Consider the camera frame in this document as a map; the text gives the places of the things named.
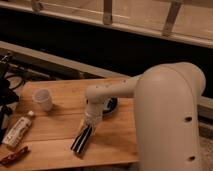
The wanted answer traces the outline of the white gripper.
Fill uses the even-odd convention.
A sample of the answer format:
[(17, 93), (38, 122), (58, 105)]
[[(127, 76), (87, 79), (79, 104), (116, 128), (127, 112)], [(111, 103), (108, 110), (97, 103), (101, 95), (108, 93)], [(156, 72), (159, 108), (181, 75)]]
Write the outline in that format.
[[(84, 115), (84, 124), (96, 127), (101, 121), (102, 108), (100, 106), (87, 106)], [(84, 126), (75, 138), (71, 149), (76, 150), (77, 154), (80, 154), (83, 151), (89, 137), (91, 136), (91, 126)]]

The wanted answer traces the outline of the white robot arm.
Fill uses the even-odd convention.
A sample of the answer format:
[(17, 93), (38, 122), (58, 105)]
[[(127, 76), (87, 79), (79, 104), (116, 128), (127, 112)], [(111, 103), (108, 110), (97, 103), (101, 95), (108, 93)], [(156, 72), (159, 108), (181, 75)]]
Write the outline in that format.
[(202, 171), (197, 104), (205, 86), (202, 70), (188, 62), (156, 65), (120, 83), (91, 85), (71, 149), (83, 152), (107, 101), (131, 98), (140, 170)]

